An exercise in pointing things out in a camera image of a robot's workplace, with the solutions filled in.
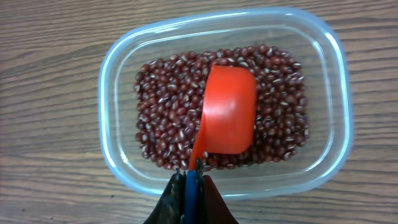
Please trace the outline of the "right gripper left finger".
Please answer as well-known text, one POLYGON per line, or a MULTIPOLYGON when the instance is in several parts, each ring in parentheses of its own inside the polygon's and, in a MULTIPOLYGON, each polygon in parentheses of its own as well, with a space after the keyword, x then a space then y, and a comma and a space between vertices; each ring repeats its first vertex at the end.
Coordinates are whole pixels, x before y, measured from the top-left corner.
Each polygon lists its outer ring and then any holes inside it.
POLYGON ((186 174, 177 169, 144 224, 181 224, 186 174))

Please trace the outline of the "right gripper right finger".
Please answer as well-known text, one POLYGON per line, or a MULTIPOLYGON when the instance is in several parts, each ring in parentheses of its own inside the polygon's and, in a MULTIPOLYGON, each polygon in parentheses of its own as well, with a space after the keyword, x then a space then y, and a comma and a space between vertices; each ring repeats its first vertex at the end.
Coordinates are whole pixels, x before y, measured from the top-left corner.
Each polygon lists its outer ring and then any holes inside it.
POLYGON ((220 195, 209 175, 203 175, 203 164, 197 159, 195 170, 198 172, 198 224, 238 224, 220 195))

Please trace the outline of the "red scoop with blue handle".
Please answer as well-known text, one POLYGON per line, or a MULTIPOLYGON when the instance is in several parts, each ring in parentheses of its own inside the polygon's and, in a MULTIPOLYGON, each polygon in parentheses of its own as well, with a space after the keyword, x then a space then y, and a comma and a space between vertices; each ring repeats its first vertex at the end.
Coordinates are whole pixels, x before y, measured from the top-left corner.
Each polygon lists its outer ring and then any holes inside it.
POLYGON ((205 86, 200 127, 185 184, 183 223, 197 223, 197 159, 204 153, 241 154, 254 136, 256 81, 244 68, 214 65, 205 86))

